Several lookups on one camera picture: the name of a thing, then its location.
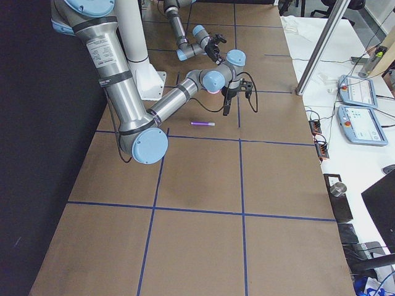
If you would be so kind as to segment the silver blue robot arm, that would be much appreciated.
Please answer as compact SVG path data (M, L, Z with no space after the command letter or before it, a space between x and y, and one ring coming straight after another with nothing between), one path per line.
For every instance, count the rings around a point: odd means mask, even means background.
M246 64L243 51L233 49L221 56L218 44L223 36L211 36L200 25L193 29L195 43L189 43L178 13L187 5L188 1L164 2L177 56L183 61L205 54L215 68L190 71L180 84L163 93L166 74L150 63L137 1L51 2L53 29L79 38L87 47L109 107L115 111L112 119L119 152L139 163L156 163L165 155L168 139L160 125L198 91L222 93L227 115L231 99L247 88L241 77Z
M178 46L177 56L180 61L185 61L201 54L207 55L215 64L221 64L225 58L221 55L218 44L227 40L221 34L211 36L202 25L193 28L195 43L190 43L179 15L179 9L190 6L195 1L165 0L164 14L168 19Z

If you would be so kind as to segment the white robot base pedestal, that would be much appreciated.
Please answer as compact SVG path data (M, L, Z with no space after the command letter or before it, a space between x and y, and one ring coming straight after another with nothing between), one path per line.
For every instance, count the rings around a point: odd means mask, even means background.
M138 92L143 100L158 101L163 94L166 73L157 72L149 60L138 1L118 0L114 12Z

